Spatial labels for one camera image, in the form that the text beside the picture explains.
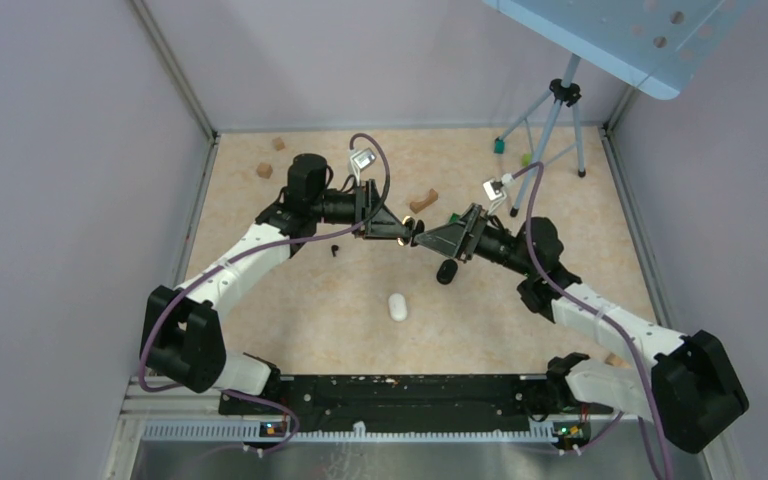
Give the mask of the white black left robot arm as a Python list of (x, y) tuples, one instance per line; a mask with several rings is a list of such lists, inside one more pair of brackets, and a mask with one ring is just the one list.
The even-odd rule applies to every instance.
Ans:
[(348, 191), (330, 185), (333, 171), (317, 154), (296, 156), (279, 197), (263, 210), (230, 250), (194, 278), (149, 295), (140, 369), (153, 370), (195, 393), (242, 392), (257, 413), (279, 404), (277, 368), (249, 354), (230, 354), (222, 319), (273, 268), (319, 239), (319, 224), (365, 240), (408, 244), (418, 221), (399, 219), (372, 180), (354, 180)]

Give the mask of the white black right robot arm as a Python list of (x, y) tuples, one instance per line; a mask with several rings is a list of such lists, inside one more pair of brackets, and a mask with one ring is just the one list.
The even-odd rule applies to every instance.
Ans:
[(518, 233), (473, 204), (455, 222), (413, 236), (415, 245), (467, 262), (475, 257), (522, 275), (522, 303), (548, 321), (582, 333), (627, 362), (612, 367), (570, 354), (552, 366), (549, 404), (572, 412), (595, 403), (651, 423), (687, 453), (699, 453), (749, 409), (746, 392), (718, 337), (685, 334), (611, 302), (560, 261), (564, 245), (553, 222), (531, 217)]

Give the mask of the white earbud charging case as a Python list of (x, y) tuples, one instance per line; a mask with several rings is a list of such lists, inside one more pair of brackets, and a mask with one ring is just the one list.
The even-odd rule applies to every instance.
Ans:
[(395, 322), (403, 322), (408, 318), (406, 297), (401, 293), (393, 293), (388, 297), (388, 313)]

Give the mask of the black earbud charging case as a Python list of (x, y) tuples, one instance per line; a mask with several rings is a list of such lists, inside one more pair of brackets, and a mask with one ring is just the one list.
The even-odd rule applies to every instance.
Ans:
[(441, 285), (451, 284), (457, 275), (458, 269), (457, 261), (453, 259), (444, 260), (436, 272), (436, 281)]

